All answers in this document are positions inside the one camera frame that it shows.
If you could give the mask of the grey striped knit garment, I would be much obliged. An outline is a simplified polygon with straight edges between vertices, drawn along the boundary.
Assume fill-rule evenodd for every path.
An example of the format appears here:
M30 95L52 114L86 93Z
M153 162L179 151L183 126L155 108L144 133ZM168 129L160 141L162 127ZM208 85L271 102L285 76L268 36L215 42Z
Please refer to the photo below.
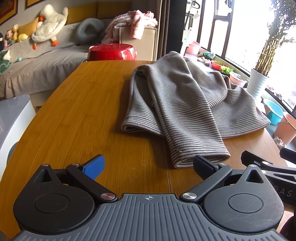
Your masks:
M269 125L254 97L220 72L170 52L140 65L130 78L129 100L121 130L147 131L166 139L173 166L190 168L200 155L212 163L230 158L227 138Z

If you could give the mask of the blue plastic bucket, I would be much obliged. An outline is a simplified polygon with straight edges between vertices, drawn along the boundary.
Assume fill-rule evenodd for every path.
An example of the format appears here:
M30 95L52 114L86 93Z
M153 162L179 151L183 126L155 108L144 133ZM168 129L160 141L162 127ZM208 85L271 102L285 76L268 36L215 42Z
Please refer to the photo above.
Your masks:
M264 99L263 105L265 108L266 116L272 125L277 125L283 118L282 109L274 102Z

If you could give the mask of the white plant pot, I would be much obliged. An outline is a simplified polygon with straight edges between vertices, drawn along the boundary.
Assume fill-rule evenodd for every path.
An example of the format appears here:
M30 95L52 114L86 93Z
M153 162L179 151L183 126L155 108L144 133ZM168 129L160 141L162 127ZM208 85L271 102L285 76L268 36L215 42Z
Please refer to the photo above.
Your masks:
M247 85L247 92L251 94L255 99L261 97L262 92L267 86L268 77L262 75L254 68L251 70L250 80Z

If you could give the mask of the pink basin pot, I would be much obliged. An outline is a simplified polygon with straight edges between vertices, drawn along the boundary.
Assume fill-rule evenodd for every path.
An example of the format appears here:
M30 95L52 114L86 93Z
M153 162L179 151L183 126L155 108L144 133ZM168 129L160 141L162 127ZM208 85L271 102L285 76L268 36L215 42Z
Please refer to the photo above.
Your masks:
M247 83L247 80L243 78L240 74L231 71L229 73L230 81L238 86L244 87Z

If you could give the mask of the red plant bowl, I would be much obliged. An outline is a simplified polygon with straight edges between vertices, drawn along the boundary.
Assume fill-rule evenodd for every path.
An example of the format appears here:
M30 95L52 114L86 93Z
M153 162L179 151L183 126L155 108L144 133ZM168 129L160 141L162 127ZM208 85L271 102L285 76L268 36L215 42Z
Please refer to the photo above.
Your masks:
M215 61L215 60L211 61L211 68L212 69L217 70L217 71L221 71L221 67L222 67L222 65L218 61Z

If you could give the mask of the grey covered sofa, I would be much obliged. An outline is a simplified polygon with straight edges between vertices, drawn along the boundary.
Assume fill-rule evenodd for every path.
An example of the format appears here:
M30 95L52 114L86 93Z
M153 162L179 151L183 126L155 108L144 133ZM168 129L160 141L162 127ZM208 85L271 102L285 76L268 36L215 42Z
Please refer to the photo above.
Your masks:
M87 58L89 45L78 45L75 40L79 24L65 25L57 35L56 47L45 41L33 50L28 38L4 49L10 50L12 64L1 75L1 97L56 89Z

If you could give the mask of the pink plastic bucket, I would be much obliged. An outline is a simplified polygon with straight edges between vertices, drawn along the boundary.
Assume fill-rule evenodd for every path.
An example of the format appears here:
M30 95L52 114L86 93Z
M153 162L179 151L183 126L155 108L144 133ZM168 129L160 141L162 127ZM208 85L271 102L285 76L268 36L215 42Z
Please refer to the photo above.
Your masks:
M199 50L200 50L200 44L196 41L193 41L186 48L186 53L191 55L198 55Z

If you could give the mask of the red round stool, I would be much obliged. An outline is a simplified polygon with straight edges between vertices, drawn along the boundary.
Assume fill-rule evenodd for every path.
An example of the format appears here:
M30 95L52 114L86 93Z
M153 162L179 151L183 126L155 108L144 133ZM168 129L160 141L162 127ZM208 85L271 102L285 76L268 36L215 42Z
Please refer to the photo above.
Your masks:
M88 51L88 61L127 60L137 59L135 48L129 44L102 44L91 46Z

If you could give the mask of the green plush toy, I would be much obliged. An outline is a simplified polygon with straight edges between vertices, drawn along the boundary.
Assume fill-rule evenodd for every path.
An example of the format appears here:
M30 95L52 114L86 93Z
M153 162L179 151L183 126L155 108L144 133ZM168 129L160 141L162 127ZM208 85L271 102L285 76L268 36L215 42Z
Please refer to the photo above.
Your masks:
M0 75L4 74L11 66L11 55L10 50L3 50L1 51L1 58L0 58Z

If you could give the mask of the tall green potted plant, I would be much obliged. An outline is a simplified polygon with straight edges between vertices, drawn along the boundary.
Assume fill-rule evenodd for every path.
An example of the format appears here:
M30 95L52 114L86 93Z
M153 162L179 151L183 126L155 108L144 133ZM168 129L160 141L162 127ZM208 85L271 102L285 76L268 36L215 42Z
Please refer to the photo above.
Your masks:
M277 48L284 43L295 42L293 37L287 37L288 30L295 26L295 1L272 1L272 10L274 19L268 26L269 37L255 66L255 70L263 76L271 70Z

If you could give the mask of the grey neck pillow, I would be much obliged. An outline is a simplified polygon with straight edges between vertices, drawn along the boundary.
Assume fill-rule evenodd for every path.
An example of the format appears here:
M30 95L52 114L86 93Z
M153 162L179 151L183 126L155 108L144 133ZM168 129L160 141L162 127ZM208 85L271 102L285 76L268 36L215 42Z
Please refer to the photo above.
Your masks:
M75 40L78 45L91 45L100 42L104 32L104 23L96 18L83 20L75 31Z

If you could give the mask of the white goose plush toy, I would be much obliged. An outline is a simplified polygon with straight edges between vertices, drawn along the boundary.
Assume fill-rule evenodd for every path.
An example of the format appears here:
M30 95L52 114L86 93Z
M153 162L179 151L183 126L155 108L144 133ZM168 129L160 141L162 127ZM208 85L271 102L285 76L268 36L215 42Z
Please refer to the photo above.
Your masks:
M51 4L43 7L39 14L39 22L36 30L32 33L33 49L37 49L37 44L51 41L51 46L57 46L56 35L62 30L67 22L68 8L65 7L62 13L57 13Z

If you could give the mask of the small doll toys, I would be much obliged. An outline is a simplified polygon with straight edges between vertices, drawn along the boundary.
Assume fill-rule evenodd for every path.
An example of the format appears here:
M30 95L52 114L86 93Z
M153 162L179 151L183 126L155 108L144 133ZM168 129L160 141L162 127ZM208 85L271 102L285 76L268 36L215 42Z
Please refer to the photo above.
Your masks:
M6 35L4 37L4 47L10 47L11 45L15 44L18 38L18 24L13 25L11 30L8 30L6 32Z

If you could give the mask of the pink blanket pile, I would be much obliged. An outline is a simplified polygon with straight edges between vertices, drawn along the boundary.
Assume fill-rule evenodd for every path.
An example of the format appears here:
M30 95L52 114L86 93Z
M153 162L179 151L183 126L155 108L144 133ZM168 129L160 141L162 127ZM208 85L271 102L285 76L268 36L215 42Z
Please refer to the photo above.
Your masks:
M133 39L142 39L146 26L156 27L158 21L154 18L154 13L148 11L142 13L140 10L128 11L116 16L107 26L102 44L119 43L119 29L129 27L129 36Z

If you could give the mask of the red framed picture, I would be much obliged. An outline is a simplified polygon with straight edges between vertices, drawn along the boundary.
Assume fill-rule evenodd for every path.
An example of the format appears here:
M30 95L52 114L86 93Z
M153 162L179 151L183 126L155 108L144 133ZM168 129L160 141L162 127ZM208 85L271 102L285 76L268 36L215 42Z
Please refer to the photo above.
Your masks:
M36 4L43 2L44 0L25 0L25 9L28 9Z
M2 25L18 13L18 0L1 0L0 24Z

